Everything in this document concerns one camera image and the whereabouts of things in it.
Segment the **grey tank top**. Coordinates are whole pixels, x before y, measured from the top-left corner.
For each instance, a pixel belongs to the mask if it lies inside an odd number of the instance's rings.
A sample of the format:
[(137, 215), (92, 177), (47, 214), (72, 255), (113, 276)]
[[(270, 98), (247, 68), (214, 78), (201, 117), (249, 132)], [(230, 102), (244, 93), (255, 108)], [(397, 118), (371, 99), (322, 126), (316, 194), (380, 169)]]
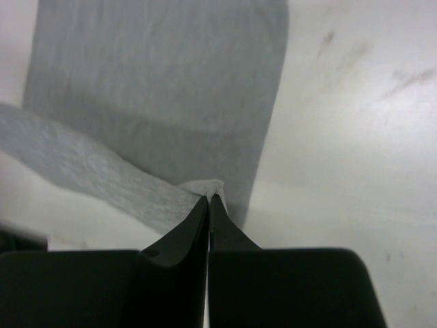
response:
[(242, 223), (288, 23), (285, 1), (41, 1), (1, 149), (161, 233), (216, 193)]

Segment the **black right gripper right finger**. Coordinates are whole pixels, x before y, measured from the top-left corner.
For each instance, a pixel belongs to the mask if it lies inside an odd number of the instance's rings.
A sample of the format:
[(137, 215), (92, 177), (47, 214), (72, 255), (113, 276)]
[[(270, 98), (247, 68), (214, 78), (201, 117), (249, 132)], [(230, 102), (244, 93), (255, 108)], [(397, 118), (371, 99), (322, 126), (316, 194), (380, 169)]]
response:
[(342, 248), (262, 249), (210, 207), (211, 327), (385, 327), (367, 267)]

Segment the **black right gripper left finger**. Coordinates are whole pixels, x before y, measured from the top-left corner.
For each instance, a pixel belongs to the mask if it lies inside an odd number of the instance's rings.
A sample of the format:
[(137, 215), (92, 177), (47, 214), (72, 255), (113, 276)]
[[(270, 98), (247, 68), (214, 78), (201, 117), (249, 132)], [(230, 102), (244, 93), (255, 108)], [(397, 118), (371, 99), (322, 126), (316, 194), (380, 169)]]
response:
[(142, 250), (51, 251), (1, 227), (2, 327), (201, 327), (208, 200)]

